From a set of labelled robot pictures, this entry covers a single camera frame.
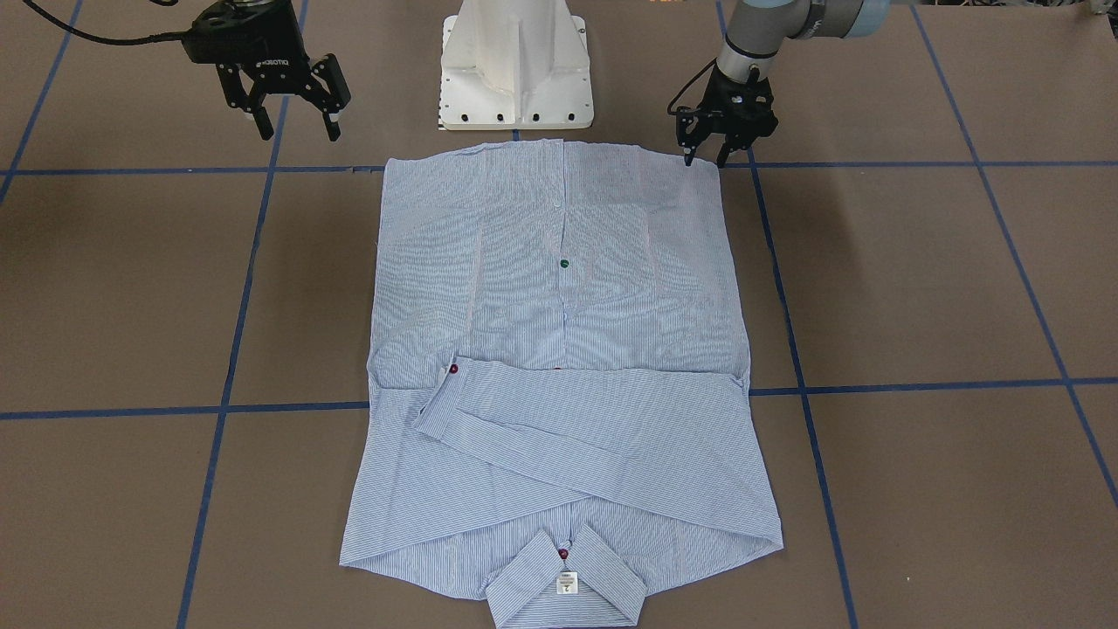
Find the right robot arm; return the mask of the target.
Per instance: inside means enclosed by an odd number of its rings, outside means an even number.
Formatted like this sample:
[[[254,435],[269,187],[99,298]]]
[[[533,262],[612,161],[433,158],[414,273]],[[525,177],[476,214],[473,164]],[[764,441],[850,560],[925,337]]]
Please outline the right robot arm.
[[[333,53],[307,56],[291,1],[216,1],[196,17],[181,44],[188,59],[216,69],[224,101],[254,121],[260,139],[274,135],[265,107],[269,95],[310,103],[322,115],[328,139],[340,139],[350,88]]]

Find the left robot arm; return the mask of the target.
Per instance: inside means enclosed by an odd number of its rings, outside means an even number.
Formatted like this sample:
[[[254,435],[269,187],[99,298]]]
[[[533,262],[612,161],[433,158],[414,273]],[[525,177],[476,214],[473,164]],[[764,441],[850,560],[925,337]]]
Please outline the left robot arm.
[[[783,42],[866,37],[884,23],[889,8],[889,1],[739,1],[718,55],[667,103],[686,166],[712,135],[722,139],[720,168],[773,135],[778,120],[769,75]]]

